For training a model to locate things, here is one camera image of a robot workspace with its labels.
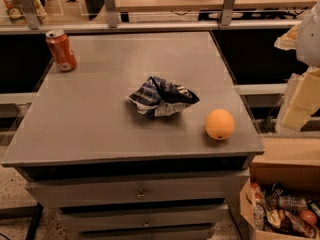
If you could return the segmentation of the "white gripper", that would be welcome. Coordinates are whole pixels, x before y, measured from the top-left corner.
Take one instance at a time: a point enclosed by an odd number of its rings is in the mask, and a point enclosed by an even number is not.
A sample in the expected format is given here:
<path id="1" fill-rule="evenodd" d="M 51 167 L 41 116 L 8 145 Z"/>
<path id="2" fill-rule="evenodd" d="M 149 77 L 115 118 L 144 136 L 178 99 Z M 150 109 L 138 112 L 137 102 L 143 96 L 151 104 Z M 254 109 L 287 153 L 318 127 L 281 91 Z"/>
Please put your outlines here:
<path id="1" fill-rule="evenodd" d="M 295 50 L 297 59 L 309 66 L 297 79 L 297 85 L 281 120 L 283 127 L 300 131 L 320 109 L 320 2 L 296 24 L 278 37 L 274 47 Z"/>

